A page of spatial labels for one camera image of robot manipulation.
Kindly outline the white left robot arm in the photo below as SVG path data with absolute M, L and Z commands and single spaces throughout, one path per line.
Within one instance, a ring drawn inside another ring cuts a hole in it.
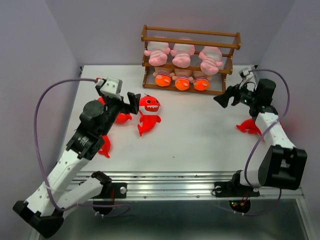
M 13 210 L 43 238 L 52 237 L 61 228 L 65 218 L 75 208 L 87 206 L 87 201 L 111 193 L 112 179 L 101 171 L 66 192 L 74 177 L 102 148 L 120 113 L 137 114 L 141 95 L 127 93 L 129 103 L 122 96 L 101 95 L 103 102 L 87 102 L 79 116 L 80 124 L 66 145 L 53 170 L 44 176 L 37 190 L 26 200 L 18 200 Z

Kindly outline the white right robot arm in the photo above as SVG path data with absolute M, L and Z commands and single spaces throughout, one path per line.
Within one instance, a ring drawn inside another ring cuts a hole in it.
M 275 88 L 274 81 L 263 78 L 254 90 L 240 83 L 213 98 L 223 108 L 228 106 L 230 98 L 233 98 L 232 106 L 239 103 L 248 106 L 249 115 L 268 146 L 264 158 L 251 159 L 253 166 L 246 164 L 233 175 L 230 189 L 235 195 L 242 195 L 248 187 L 285 190 L 300 187 L 308 155 L 290 141 L 280 123 L 278 112 L 272 106 Z

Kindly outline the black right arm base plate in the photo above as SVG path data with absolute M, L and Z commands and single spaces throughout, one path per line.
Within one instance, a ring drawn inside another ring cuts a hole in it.
M 251 187 L 241 184 L 234 184 L 231 181 L 215 182 L 212 193 L 217 198 L 242 198 L 259 196 L 259 194 L 256 194 Z

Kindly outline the boy doll from corner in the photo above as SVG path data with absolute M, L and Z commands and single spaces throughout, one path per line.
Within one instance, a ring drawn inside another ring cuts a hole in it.
M 197 91 L 205 91 L 210 87 L 211 75 L 206 75 L 202 71 L 193 71 L 194 81 L 193 86 Z

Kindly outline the boy doll black hair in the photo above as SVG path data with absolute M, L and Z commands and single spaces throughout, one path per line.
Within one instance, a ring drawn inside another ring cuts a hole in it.
M 155 84 L 160 87 L 167 87 L 171 84 L 172 77 L 175 75 L 174 70 L 172 68 L 154 67 L 154 80 Z

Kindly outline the pink pig plush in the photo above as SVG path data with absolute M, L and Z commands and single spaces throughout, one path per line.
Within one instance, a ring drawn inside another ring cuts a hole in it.
M 173 57 L 173 65 L 186 69 L 190 66 L 191 56 L 195 54 L 195 46 L 193 44 L 175 43 L 170 50 L 170 54 Z
M 205 46 L 198 56 L 201 59 L 200 70 L 208 76 L 217 74 L 223 66 L 222 52 L 218 47 Z
M 153 67 L 159 67 L 167 62 L 171 49 L 168 42 L 149 41 L 144 55 L 149 57 L 148 63 Z

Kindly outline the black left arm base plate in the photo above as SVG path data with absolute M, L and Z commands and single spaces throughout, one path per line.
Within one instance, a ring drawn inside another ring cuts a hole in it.
M 125 199 L 127 197 L 128 185 L 126 182 L 112 182 L 103 185 L 98 195 L 92 199 Z

